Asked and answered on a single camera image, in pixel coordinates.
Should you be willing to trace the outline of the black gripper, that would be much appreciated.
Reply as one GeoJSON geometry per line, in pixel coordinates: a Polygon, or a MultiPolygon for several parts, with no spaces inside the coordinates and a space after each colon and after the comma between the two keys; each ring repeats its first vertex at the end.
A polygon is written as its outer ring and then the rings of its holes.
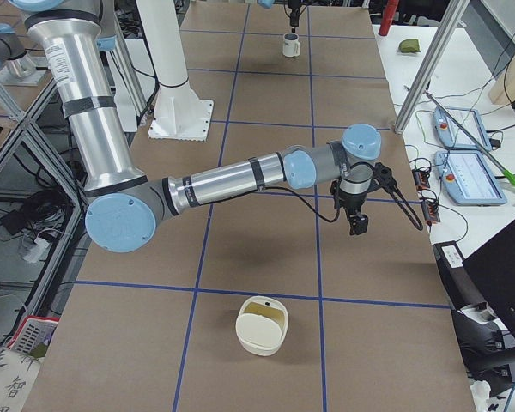
{"type": "Polygon", "coordinates": [[[344,208],[349,224],[349,235],[364,234],[368,229],[368,216],[361,213],[361,207],[366,201],[367,193],[358,194],[339,192],[339,205],[344,208]]]}
{"type": "Polygon", "coordinates": [[[288,0],[289,14],[289,26],[292,33],[296,33],[296,30],[300,26],[300,12],[303,7],[302,0],[288,0]]]}

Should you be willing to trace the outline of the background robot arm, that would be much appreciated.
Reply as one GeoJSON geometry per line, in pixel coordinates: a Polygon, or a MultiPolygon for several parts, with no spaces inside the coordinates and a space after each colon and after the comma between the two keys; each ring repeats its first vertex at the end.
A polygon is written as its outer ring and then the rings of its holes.
{"type": "Polygon", "coordinates": [[[45,58],[32,57],[15,30],[0,23],[0,82],[6,86],[36,87],[46,71],[45,58]]]}

